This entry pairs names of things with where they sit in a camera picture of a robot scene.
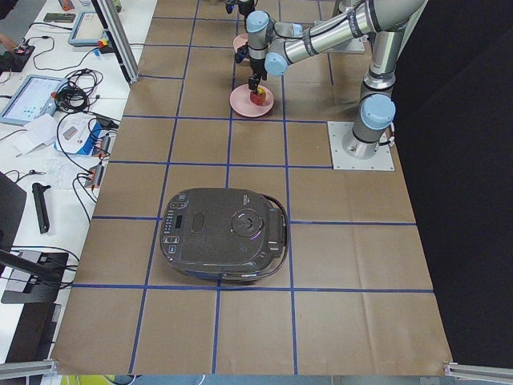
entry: tiled surface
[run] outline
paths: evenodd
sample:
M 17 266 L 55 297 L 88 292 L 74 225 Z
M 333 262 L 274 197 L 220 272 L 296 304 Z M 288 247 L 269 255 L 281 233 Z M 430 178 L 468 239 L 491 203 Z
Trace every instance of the tiled surface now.
M 312 22 L 333 2 L 258 9 Z M 440 375 L 450 352 L 397 153 L 395 172 L 331 169 L 325 122 L 355 117 L 369 51 L 269 76 L 273 109 L 245 119 L 228 103 L 251 75 L 233 63 L 242 25 L 222 1 L 159 0 L 55 358 L 77 374 Z M 160 215 L 195 187 L 283 203 L 282 270 L 245 286 L 172 270 Z

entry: black handle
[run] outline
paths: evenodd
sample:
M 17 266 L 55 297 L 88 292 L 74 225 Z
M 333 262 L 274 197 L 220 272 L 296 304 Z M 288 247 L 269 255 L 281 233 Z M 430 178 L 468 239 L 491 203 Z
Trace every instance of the black handle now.
M 48 212 L 46 210 L 46 202 L 44 192 L 50 186 L 43 186 L 40 183 L 32 184 L 32 194 L 34 194 L 35 212 L 38 214 L 39 232 L 41 234 L 48 233 L 50 229 L 50 221 L 48 220 Z

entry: person's hand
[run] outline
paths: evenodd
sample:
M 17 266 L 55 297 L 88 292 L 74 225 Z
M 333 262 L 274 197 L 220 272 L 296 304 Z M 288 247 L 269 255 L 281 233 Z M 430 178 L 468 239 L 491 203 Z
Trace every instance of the person's hand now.
M 12 51 L 14 48 L 18 46 L 18 44 L 9 36 L 5 34 L 0 34 L 0 43 L 8 50 Z

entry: tablet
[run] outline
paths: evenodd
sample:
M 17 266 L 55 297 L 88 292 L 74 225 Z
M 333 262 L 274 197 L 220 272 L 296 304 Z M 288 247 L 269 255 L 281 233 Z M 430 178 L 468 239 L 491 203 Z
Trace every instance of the tablet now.
M 104 28 L 94 11 L 80 12 L 67 42 L 75 47 L 95 47 L 103 38 Z
M 23 126 L 44 114 L 53 115 L 57 106 L 51 96 L 65 79 L 28 75 L 0 112 L 0 123 Z

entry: white mounting plate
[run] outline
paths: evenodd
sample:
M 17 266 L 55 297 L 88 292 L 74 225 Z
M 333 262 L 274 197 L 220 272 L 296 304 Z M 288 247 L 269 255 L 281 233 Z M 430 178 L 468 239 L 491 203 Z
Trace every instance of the white mounting plate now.
M 380 146 L 378 152 L 370 159 L 357 159 L 349 155 L 342 147 L 342 138 L 353 128 L 354 122 L 328 122 L 329 146 L 333 170 L 350 171 L 393 171 L 394 162 L 389 146 Z M 381 142 L 387 141 L 383 134 Z
M 335 47 L 329 48 L 324 51 L 325 53 L 337 53 L 337 54 L 364 54 L 366 52 L 366 48 L 363 45 L 362 38 L 352 38 L 347 42 L 342 44 L 338 44 Z

